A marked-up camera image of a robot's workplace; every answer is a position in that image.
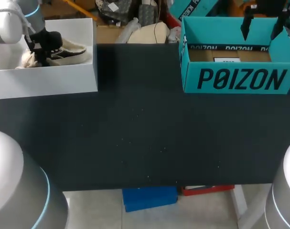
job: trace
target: box flap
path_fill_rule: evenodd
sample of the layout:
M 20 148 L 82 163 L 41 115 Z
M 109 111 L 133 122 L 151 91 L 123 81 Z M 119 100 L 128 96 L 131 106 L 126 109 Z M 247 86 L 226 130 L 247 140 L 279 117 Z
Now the box flap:
M 245 41 L 240 30 L 244 18 L 184 17 L 188 44 L 268 46 L 277 18 L 255 18 Z

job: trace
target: white shoe box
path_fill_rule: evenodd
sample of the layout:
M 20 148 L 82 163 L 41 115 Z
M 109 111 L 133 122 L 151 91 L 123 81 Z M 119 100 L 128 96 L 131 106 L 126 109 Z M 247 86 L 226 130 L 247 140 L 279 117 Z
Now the white shoe box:
M 15 69 L 28 48 L 24 37 L 17 44 L 0 44 L 0 99 L 53 94 L 97 92 L 96 24 L 92 19 L 46 21 L 47 31 L 85 45 L 91 58 L 81 64 Z

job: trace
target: tan cloth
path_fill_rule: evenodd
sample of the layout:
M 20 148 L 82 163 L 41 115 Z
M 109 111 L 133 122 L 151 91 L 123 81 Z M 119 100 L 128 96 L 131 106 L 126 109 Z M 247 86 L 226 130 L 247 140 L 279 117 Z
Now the tan cloth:
M 129 44 L 156 44 L 165 43 L 169 29 L 164 22 L 159 22 L 153 25 L 147 25 L 134 31 L 129 40 Z

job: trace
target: teal shoe box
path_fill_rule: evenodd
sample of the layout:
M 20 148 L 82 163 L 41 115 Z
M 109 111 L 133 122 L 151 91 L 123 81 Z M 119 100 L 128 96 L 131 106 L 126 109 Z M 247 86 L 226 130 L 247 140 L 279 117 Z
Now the teal shoe box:
M 205 17 L 218 0 L 176 0 L 170 7 L 170 13 L 182 21 L 183 17 Z
M 276 18 L 253 19 L 245 41 L 240 30 L 243 18 L 184 17 L 179 44 L 184 92 L 287 94 L 290 89 L 290 38 L 284 29 L 271 41 L 276 21 Z M 255 57 L 264 54 L 271 61 L 191 61 L 192 50 L 237 52 Z

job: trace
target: black table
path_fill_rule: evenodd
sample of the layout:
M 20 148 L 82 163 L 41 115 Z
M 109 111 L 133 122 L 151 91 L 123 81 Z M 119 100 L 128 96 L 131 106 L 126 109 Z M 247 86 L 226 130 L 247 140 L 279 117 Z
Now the black table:
M 62 190 L 272 182 L 290 95 L 184 94 L 176 45 L 100 45 L 98 66 L 98 93 L 0 100 Z

